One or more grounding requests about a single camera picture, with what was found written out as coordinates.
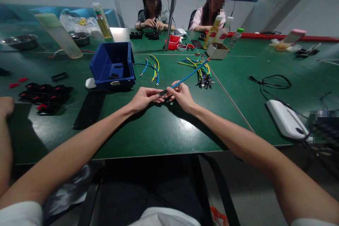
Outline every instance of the stainless steel bowl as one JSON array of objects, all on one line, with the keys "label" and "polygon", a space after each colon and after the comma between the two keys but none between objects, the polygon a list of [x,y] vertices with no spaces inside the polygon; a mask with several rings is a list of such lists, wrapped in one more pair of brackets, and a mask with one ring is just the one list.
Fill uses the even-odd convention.
[{"label": "stainless steel bowl", "polygon": [[1,41],[2,44],[8,45],[17,50],[28,50],[39,46],[36,41],[38,37],[36,35],[19,35],[16,37],[10,37]]},{"label": "stainless steel bowl", "polygon": [[70,35],[78,47],[86,46],[91,42],[90,34],[87,32],[73,33]]}]

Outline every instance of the pink shirt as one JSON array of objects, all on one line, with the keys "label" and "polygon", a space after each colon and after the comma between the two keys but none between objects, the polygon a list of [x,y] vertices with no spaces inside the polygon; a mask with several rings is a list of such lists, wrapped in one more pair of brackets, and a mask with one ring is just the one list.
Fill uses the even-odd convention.
[{"label": "pink shirt", "polygon": [[[195,12],[195,15],[193,17],[193,20],[191,21],[191,27],[189,28],[189,31],[194,31],[194,28],[198,25],[202,25],[202,7],[200,7],[199,9],[197,9],[197,11]],[[221,20],[221,23],[219,25],[219,29],[222,28],[222,26],[224,25],[224,23],[226,22],[226,14],[225,12],[223,12],[223,10],[220,10],[220,15],[223,15],[223,18]]]}]

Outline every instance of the cardboard box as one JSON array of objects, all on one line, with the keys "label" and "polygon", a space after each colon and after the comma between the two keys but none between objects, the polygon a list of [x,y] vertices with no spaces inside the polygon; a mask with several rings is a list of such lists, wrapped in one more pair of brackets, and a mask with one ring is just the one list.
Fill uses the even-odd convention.
[{"label": "cardboard box", "polygon": [[224,44],[211,42],[207,47],[206,53],[211,59],[223,60],[229,51]]}]

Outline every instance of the plastic bottle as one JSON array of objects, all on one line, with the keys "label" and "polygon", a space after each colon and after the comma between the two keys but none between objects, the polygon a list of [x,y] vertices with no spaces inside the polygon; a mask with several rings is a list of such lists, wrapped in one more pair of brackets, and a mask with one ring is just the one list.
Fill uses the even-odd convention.
[{"label": "plastic bottle", "polygon": [[241,38],[241,34],[244,32],[243,28],[238,28],[237,32],[232,36],[230,42],[227,45],[227,48],[233,49],[234,45],[239,41]]},{"label": "plastic bottle", "polygon": [[101,7],[101,4],[100,3],[92,3],[92,6],[93,6],[93,9],[94,11],[96,12],[96,10],[99,10],[101,15],[102,15],[102,18],[104,19],[105,23],[106,23],[106,26],[108,28],[108,32],[109,34],[111,35],[112,37],[112,33],[111,33],[111,30],[109,29],[109,25],[108,25],[108,22],[107,22],[107,18],[105,16],[105,12],[103,11],[102,7]]},{"label": "plastic bottle", "polygon": [[226,22],[223,27],[219,30],[217,35],[215,36],[213,42],[223,43],[227,37],[228,31],[230,30],[231,23],[233,21],[233,17],[227,17]]},{"label": "plastic bottle", "polygon": [[207,46],[209,45],[209,43],[214,40],[216,34],[219,32],[219,25],[223,17],[224,17],[223,15],[218,15],[215,18],[213,26],[211,27],[211,29],[208,32],[208,35],[206,36],[206,40],[205,40],[204,47],[203,47],[204,49],[207,49]]},{"label": "plastic bottle", "polygon": [[112,38],[112,35],[110,33],[110,30],[107,28],[106,22],[103,19],[100,10],[95,10],[96,13],[96,21],[98,22],[98,25],[100,27],[100,30],[102,32],[102,35],[105,39]]},{"label": "plastic bottle", "polygon": [[83,56],[78,46],[75,44],[70,34],[64,29],[55,14],[41,13],[35,14],[35,17],[70,58],[77,59]]}]

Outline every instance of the blue plastic bin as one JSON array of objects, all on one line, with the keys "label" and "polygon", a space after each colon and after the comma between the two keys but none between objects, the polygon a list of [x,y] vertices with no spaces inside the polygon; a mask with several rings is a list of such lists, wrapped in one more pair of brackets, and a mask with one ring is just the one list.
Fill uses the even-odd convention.
[{"label": "blue plastic bin", "polygon": [[[98,46],[89,68],[99,89],[116,90],[135,85],[134,57],[131,42],[102,43]],[[112,73],[117,79],[109,79]]]}]

